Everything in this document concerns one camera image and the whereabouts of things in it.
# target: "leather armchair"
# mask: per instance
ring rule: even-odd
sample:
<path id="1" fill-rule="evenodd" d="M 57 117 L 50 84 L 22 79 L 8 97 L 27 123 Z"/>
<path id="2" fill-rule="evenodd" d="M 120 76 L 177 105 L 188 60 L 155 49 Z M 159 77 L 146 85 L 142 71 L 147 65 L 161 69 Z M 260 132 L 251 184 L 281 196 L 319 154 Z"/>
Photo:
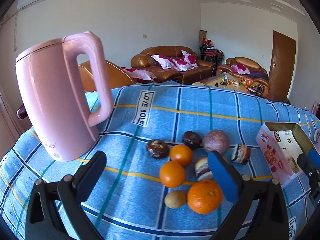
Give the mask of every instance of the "leather armchair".
<path id="1" fill-rule="evenodd" d="M 111 89 L 117 87 L 130 86 L 134 84 L 133 79 L 119 68 L 116 64 L 113 64 L 110 61 L 106 62 L 106 68 L 109 75 L 109 86 Z M 93 75 L 90 67 L 90 62 L 86 61 L 81 63 L 79 66 L 80 77 L 82 81 L 82 87 L 85 92 L 96 91 L 96 86 L 93 81 Z"/>
<path id="2" fill-rule="evenodd" d="M 243 64 L 245 65 L 249 71 L 261 71 L 265 74 L 268 74 L 267 71 L 261 67 L 257 62 L 253 61 L 252 59 L 246 58 L 246 57 L 235 57 L 235 58 L 228 58 L 226 60 L 225 65 L 220 65 L 217 67 L 216 75 L 221 74 L 222 72 L 226 72 L 230 75 L 233 75 L 237 78 L 243 77 L 244 75 L 241 75 L 239 73 L 234 73 L 232 71 L 231 66 L 236 64 Z M 258 84 L 260 87 L 260 92 L 258 93 L 259 96 L 262 98 L 268 98 L 269 90 L 270 90 L 270 84 L 268 81 L 262 79 L 262 78 L 255 78 L 253 79 L 254 82 Z"/>
<path id="3" fill-rule="evenodd" d="M 151 57 L 152 55 L 164 55 L 167 57 L 182 58 L 181 50 L 194 55 L 197 59 L 197 64 L 199 67 L 195 67 L 194 69 L 183 72 L 179 72 L 175 69 L 163 69 L 159 66 L 159 63 Z M 198 59 L 197 54 L 188 47 L 158 46 L 147 48 L 140 52 L 140 54 L 134 56 L 131 60 L 131 67 L 145 68 L 157 76 L 155 81 L 159 83 L 168 80 L 174 80 L 181 84 L 192 84 L 202 79 L 211 77 L 213 68 L 216 67 L 216 64 Z"/>

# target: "bed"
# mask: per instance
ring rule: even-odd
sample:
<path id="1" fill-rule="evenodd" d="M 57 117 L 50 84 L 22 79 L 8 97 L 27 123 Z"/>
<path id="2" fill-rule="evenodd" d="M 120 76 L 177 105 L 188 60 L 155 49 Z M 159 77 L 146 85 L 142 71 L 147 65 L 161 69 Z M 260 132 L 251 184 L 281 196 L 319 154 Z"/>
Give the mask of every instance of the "bed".
<path id="1" fill-rule="evenodd" d="M 132 123 L 141 91 L 153 91 L 149 119 L 145 127 Z M 85 213 L 105 239 L 178 240 L 209 239 L 224 220 L 232 204 L 221 206 L 207 215 L 194 213 L 188 205 L 173 210 L 164 205 L 172 189 L 159 180 L 159 169 L 168 161 L 154 160 L 146 150 L 153 138 L 169 146 L 182 143 L 185 131 L 202 137 L 212 129 L 225 131 L 230 139 L 226 158 L 235 144 L 245 144 L 252 154 L 247 165 L 233 163 L 240 174 L 254 180 L 268 181 L 271 173 L 255 136 L 265 121 L 297 122 L 310 139 L 320 128 L 319 120 L 308 110 L 284 103 L 271 102 L 234 90 L 180 85 L 175 82 L 143 84 L 112 90 L 114 109 L 111 116 L 97 125 L 99 138 L 80 158 L 61 163 L 52 160 L 33 128 L 26 131 L 0 164 L 0 214 L 18 239 L 24 239 L 26 212 L 33 183 L 59 181 L 90 160 L 97 150 L 107 155 L 107 166 L 88 201 L 82 203 Z M 99 108 L 96 92 L 86 93 L 92 111 Z M 203 148 L 194 150 L 194 158 L 205 155 Z M 187 179 L 179 189 L 187 192 L 196 181 L 193 165 L 186 167 Z M 296 231 L 302 228 L 314 211 L 305 175 L 283 189 L 289 220 L 296 218 Z M 60 216 L 71 237 L 77 239 L 61 203 Z M 245 235 L 256 209 L 254 202 L 237 238 Z"/>

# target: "orange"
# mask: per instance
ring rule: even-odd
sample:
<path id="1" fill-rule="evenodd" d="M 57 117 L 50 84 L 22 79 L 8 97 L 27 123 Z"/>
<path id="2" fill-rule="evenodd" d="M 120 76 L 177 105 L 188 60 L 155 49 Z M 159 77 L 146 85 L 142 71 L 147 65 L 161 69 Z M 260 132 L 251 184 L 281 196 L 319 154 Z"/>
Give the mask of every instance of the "orange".
<path id="1" fill-rule="evenodd" d="M 188 192 L 188 205 L 198 214 L 208 214 L 220 206 L 223 193 L 212 180 L 202 180 L 192 185 Z"/>
<path id="2" fill-rule="evenodd" d="M 193 153 L 188 146 L 177 144 L 171 148 L 170 158 L 185 167 L 192 162 Z"/>
<path id="3" fill-rule="evenodd" d="M 162 184 L 166 187 L 179 187 L 186 180 L 184 168 L 174 161 L 163 164 L 159 175 Z"/>

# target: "coffee table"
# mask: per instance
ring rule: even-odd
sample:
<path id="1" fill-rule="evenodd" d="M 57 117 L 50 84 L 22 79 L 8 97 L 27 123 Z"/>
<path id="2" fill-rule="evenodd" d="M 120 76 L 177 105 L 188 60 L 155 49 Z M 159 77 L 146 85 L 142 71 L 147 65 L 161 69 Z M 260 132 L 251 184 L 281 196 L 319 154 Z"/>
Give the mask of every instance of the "coffee table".
<path id="1" fill-rule="evenodd" d="M 243 93 L 248 93 L 248 94 L 253 94 L 256 95 L 257 91 L 255 90 L 256 88 L 254 88 L 254 91 L 249 90 L 248 88 L 245 88 L 242 85 L 239 85 L 239 87 L 234 86 L 233 84 L 231 85 L 221 85 L 220 83 L 224 80 L 224 77 L 228 76 L 228 78 L 230 80 L 236 80 L 239 82 L 239 79 L 228 74 L 228 73 L 222 73 L 216 76 L 212 76 L 210 78 L 201 80 L 199 82 L 193 83 L 193 85 L 197 85 L 197 86 L 207 86 L 207 87 L 216 87 L 215 84 L 218 83 L 218 88 L 222 88 L 222 89 L 230 89 L 230 90 L 237 90 Z"/>

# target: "pink floral pillow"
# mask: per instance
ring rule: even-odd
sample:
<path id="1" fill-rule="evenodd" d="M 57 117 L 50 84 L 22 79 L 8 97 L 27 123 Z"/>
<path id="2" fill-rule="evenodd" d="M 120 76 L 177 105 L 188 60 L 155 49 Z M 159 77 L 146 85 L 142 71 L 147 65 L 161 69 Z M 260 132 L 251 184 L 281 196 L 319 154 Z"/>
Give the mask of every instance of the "pink floral pillow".
<path id="1" fill-rule="evenodd" d="M 139 78 L 143 80 L 152 81 L 157 76 L 150 71 L 141 69 L 141 68 L 125 68 L 121 67 L 121 69 L 126 72 L 131 78 Z"/>
<path id="2" fill-rule="evenodd" d="M 170 59 L 169 57 L 166 57 L 163 55 L 152 55 L 151 57 L 155 59 L 163 69 L 166 69 L 166 68 L 177 69 L 176 65 L 173 63 L 172 59 Z"/>
<path id="3" fill-rule="evenodd" d="M 188 62 L 184 61 L 183 59 L 173 58 L 172 61 L 177 66 L 177 70 L 178 71 L 187 71 L 187 70 L 190 70 L 190 69 L 194 69 L 193 66 L 191 66 Z"/>
<path id="4" fill-rule="evenodd" d="M 197 60 L 196 57 L 191 55 L 190 53 L 181 50 L 182 55 L 183 55 L 183 60 L 187 63 L 189 63 L 191 66 L 196 67 L 197 66 Z"/>
<path id="5" fill-rule="evenodd" d="M 231 67 L 233 72 L 239 73 L 240 75 L 250 74 L 249 69 L 243 64 L 232 65 Z"/>

